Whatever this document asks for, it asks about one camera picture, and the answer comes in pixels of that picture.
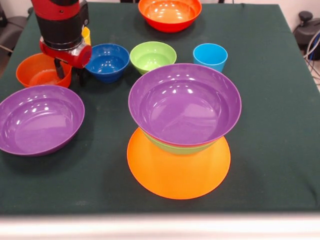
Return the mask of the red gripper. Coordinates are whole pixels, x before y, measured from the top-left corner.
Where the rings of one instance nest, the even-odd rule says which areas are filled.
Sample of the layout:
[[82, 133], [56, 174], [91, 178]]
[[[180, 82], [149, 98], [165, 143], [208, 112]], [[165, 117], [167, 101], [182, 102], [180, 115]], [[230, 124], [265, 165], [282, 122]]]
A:
[[79, 45], [70, 49], [54, 49], [45, 44], [43, 37], [40, 37], [39, 46], [41, 51], [54, 58], [54, 65], [57, 76], [60, 79], [65, 78], [64, 69], [61, 63], [66, 62], [67, 64], [75, 67], [75, 80], [81, 86], [85, 86], [85, 73], [84, 68], [92, 56], [92, 47], [86, 44], [84, 38], [81, 39]]

